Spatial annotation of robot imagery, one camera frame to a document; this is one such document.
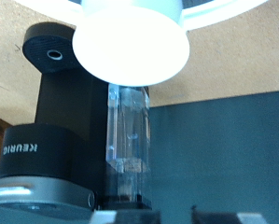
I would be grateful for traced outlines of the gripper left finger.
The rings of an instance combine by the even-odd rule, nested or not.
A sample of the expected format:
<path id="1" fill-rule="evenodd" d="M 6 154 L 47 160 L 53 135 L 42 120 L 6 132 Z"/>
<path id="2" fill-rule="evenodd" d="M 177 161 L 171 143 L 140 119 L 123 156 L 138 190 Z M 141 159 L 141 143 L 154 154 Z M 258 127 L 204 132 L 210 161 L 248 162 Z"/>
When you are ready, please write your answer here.
<path id="1" fill-rule="evenodd" d="M 151 210 L 96 211 L 89 224 L 161 224 L 160 212 Z"/>

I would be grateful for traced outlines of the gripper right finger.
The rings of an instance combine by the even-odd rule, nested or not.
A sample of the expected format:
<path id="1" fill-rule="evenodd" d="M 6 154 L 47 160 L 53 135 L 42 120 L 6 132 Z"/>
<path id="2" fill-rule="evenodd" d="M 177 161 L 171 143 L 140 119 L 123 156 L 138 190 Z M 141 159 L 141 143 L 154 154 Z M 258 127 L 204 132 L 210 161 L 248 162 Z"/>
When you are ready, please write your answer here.
<path id="1" fill-rule="evenodd" d="M 268 224 L 260 213 L 206 212 L 191 207 L 192 224 Z"/>

